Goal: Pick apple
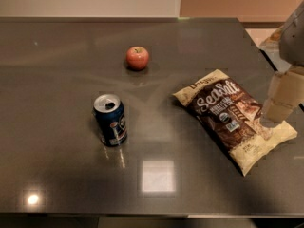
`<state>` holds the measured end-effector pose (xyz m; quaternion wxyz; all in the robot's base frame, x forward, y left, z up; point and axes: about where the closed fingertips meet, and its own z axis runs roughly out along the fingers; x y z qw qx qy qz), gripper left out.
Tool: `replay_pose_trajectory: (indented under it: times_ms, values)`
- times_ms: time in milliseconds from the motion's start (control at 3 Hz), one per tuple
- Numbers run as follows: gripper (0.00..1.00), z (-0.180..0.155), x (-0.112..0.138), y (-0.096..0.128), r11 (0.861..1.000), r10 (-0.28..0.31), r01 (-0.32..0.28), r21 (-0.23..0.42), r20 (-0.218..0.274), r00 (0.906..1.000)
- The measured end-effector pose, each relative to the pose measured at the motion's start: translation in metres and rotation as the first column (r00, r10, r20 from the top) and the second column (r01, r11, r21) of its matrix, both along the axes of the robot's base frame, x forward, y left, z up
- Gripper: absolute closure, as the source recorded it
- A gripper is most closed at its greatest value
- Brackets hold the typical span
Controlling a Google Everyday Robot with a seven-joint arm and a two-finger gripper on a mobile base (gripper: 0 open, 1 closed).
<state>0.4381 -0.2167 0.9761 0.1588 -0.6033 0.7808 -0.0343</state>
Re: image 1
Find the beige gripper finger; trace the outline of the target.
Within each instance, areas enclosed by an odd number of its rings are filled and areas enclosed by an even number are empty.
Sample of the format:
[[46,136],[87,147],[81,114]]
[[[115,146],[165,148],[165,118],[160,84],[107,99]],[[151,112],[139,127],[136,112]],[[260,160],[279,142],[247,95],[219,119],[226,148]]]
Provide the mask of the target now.
[[277,71],[273,76],[262,112],[268,120],[282,123],[303,102],[304,67],[290,66],[287,71]]

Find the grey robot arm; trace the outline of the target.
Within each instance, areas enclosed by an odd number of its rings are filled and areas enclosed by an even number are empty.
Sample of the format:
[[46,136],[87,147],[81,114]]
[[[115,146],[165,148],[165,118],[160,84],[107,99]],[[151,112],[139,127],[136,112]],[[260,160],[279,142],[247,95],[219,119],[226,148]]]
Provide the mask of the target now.
[[285,22],[278,47],[280,58],[291,66],[273,76],[263,114],[282,123],[304,101],[304,1]]

